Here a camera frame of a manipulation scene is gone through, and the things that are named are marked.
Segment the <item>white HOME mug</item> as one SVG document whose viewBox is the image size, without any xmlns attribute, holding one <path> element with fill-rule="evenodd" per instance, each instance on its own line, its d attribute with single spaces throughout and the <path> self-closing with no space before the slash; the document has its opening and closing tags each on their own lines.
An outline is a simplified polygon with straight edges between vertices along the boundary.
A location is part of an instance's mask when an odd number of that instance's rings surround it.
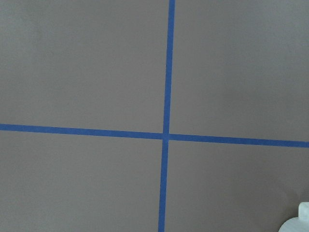
<svg viewBox="0 0 309 232">
<path fill-rule="evenodd" d="M 284 222 L 279 232 L 309 232 L 309 203 L 301 202 L 298 206 L 298 217 Z"/>
</svg>

